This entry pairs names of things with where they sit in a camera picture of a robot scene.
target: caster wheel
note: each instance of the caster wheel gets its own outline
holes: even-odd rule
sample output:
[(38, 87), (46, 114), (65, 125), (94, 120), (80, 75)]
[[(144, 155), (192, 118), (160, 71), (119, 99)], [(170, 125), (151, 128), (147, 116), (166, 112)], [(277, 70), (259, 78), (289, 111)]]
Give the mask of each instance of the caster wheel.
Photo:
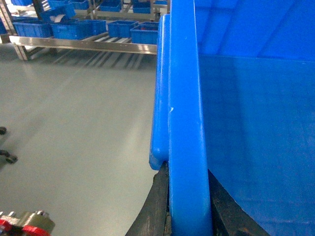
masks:
[(18, 161), (18, 157), (15, 155), (9, 155), (6, 159), (7, 163), (14, 164)]
[(6, 128), (5, 127), (0, 127), (0, 135), (6, 134)]

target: metal shelving rack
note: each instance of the metal shelving rack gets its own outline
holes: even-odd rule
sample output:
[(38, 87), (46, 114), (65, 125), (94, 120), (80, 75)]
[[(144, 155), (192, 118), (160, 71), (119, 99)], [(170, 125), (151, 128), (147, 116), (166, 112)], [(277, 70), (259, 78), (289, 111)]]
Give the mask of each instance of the metal shelving rack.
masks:
[[(45, 6), (39, 0), (32, 0), (33, 5), (27, 7), (19, 7), (19, 10), (33, 10), (36, 12), (40, 19), (40, 12), (44, 11)], [(100, 18), (120, 18), (120, 19), (143, 19), (143, 20), (157, 20), (159, 15), (159, 8), (167, 8), (169, 12), (169, 1), (168, 5), (165, 6), (154, 6), (154, 0), (151, 0), (151, 13), (150, 14), (138, 14), (129, 13), (128, 11), (132, 7), (132, 2), (129, 3), (126, 8), (123, 8), (121, 12), (102, 12), (93, 9), (90, 4), (88, 10), (76, 10), (77, 15), (87, 16), (91, 15), (91, 19)], [(21, 60), (30, 60), (31, 57), (41, 51), (44, 48), (56, 49), (75, 49), (75, 50), (93, 50), (93, 51), (108, 51), (108, 52), (121, 52), (121, 53), (138, 53), (138, 54), (157, 54), (157, 46), (151, 44), (134, 44), (131, 43), (130, 38), (111, 38), (108, 33), (92, 36), (84, 40), (66, 40), (56, 38), (33, 38), (33, 37), (20, 37), (17, 35), (15, 28), (12, 24), (11, 13), (8, 10), (5, 0), (0, 0), (0, 17), (4, 23), (4, 26), (8, 34), (3, 35), (3, 41), (9, 41), (13, 43), (16, 53)], [(26, 46), (31, 46), (32, 49), (27, 50)]]

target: gray floor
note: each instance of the gray floor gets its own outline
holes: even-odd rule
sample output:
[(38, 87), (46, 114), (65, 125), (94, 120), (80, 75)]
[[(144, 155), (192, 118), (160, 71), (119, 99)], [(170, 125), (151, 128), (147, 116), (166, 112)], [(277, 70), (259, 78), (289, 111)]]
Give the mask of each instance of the gray floor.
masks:
[(0, 46), (0, 210), (50, 213), (53, 236), (122, 236), (150, 190), (156, 57)]

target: red part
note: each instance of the red part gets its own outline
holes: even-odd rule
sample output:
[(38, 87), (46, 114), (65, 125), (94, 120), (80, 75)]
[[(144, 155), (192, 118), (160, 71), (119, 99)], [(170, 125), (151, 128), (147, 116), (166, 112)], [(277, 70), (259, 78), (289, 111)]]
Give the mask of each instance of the red part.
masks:
[(7, 220), (0, 219), (0, 226), (2, 226), (4, 231), (7, 232), (12, 229), (12, 225)]
[(24, 226), (22, 230), (30, 236), (50, 236), (47, 231), (31, 225)]

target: blue plastic bin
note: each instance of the blue plastic bin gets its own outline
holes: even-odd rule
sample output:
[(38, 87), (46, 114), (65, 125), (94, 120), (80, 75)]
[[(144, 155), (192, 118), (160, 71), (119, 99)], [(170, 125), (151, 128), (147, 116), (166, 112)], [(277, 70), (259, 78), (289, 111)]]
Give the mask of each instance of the blue plastic bin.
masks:
[(137, 26), (137, 21), (114, 21), (108, 23), (108, 33), (111, 37), (130, 38), (130, 30)]
[(48, 4), (51, 8), (53, 8), (69, 4), (69, 0), (48, 0)]
[(90, 21), (51, 24), (55, 38), (80, 40), (92, 36)]
[(69, 0), (69, 3), (73, 4), (74, 9), (86, 10), (89, 8), (88, 0)]
[(144, 22), (130, 30), (133, 43), (157, 44), (158, 23)]
[(33, 4), (32, 0), (11, 0), (11, 3), (15, 6), (28, 6)]
[(28, 20), (26, 22), (13, 22), (16, 32), (22, 37), (47, 38), (53, 36), (48, 23), (39, 20)]
[(150, 164), (169, 161), (173, 236), (211, 235), (207, 169), (271, 236), (315, 235), (314, 12), (308, 0), (172, 1)]
[(70, 19), (75, 16), (73, 4), (66, 4), (63, 6), (53, 7), (47, 11), (41, 12), (40, 16), (46, 22), (52, 23), (51, 16), (56, 17), (58, 15), (65, 15), (63, 21)]
[(122, 9), (122, 5), (120, 1), (108, 1), (105, 0), (101, 3), (101, 5), (99, 6), (99, 9), (101, 11), (113, 11), (113, 12), (120, 12), (120, 10)]
[(6, 34), (6, 29), (3, 22), (0, 20), (0, 34)]
[(101, 33), (107, 32), (106, 21), (103, 20), (85, 20), (92, 24), (92, 34), (99, 35)]
[(134, 3), (133, 4), (133, 12), (134, 13), (150, 14), (151, 13), (151, 4), (150, 4), (150, 2)]

